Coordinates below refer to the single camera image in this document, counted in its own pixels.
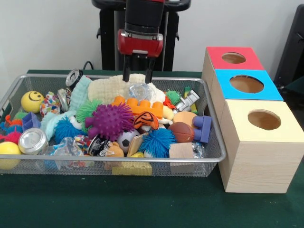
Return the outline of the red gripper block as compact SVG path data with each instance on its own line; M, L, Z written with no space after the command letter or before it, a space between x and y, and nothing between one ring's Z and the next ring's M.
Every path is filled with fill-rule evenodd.
M146 36L120 29L118 30L117 47L119 52L124 55L123 81L129 82L130 79L131 55L143 54L148 57L146 60L145 83L151 83L155 57L158 57L162 52L163 35L158 33L155 36Z

